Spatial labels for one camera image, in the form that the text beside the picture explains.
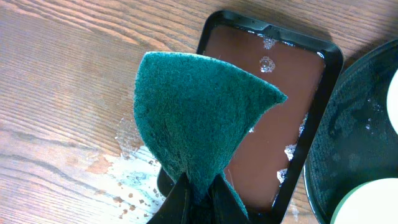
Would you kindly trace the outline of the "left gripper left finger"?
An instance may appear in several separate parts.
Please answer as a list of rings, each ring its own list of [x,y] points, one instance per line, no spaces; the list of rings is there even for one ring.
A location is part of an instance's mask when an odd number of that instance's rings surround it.
[[[186,173],[183,173],[147,224],[188,224],[189,211],[190,183]]]

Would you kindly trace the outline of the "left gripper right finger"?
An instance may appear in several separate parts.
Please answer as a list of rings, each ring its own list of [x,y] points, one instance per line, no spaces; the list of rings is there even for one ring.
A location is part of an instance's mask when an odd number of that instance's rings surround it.
[[[218,174],[209,188],[212,201],[212,224],[250,224],[229,187]]]

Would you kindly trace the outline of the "green yellow sponge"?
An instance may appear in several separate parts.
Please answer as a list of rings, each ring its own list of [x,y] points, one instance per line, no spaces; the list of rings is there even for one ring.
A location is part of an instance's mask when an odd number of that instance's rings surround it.
[[[230,63],[197,54],[147,52],[137,71],[134,119],[142,140],[193,194],[192,218],[208,222],[210,190],[261,116],[286,100],[277,87]]]

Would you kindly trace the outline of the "light blue plate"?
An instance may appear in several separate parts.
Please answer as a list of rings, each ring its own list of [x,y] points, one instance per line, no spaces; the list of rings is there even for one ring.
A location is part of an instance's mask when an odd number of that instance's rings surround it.
[[[379,179],[355,187],[337,205],[330,223],[397,224],[397,179]]]

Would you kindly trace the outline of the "pale green plate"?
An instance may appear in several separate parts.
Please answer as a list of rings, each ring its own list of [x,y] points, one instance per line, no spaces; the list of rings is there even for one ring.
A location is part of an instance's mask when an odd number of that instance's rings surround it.
[[[389,84],[386,97],[387,115],[395,133],[398,133],[398,70]]]

